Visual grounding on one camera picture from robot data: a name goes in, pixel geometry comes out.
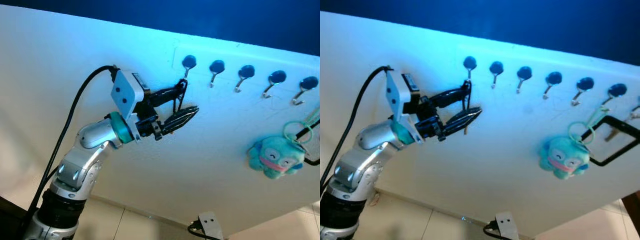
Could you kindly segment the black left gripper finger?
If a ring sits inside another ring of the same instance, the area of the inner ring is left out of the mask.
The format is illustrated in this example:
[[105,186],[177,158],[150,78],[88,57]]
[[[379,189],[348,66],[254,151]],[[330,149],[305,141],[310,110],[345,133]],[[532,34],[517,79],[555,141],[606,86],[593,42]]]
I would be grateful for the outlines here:
[[171,116],[169,116],[165,121],[163,121],[161,126],[161,134],[167,135],[173,133],[185,126],[194,116],[199,112],[200,108],[198,106],[189,106],[184,109],[178,110]]
[[466,97],[470,96],[471,91],[472,84],[470,82],[464,82],[458,88],[446,90],[432,96],[430,102],[437,108],[446,108],[455,102],[464,101]]
[[187,86],[187,80],[179,80],[173,87],[160,89],[150,95],[150,104],[152,106],[161,106],[164,105],[164,103],[177,99],[182,103],[183,98],[185,98]]
[[470,125],[482,113],[483,109],[478,107],[470,107],[458,112],[445,122],[443,133],[446,137],[463,130]]

